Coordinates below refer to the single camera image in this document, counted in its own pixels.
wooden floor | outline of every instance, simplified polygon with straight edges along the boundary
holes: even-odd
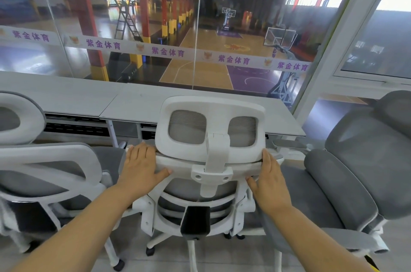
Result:
[[[263,46],[264,37],[247,34],[241,36],[243,38],[218,36],[215,30],[198,29],[197,48],[251,56],[272,56],[273,47]],[[191,28],[180,46],[194,48],[195,39],[195,29]],[[286,59],[286,56],[277,52],[276,58]],[[233,89],[227,66],[208,62],[196,62],[194,69],[192,61],[172,60],[160,82]]]

white desk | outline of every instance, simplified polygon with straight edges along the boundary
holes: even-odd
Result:
[[[265,107],[265,132],[268,134],[305,136],[305,132],[280,99],[214,93],[201,90],[126,84],[107,106],[100,118],[131,122],[157,123],[164,100],[172,96],[209,96],[257,103]]]
[[[0,90],[32,98],[45,111],[99,117],[126,84],[0,72]]]

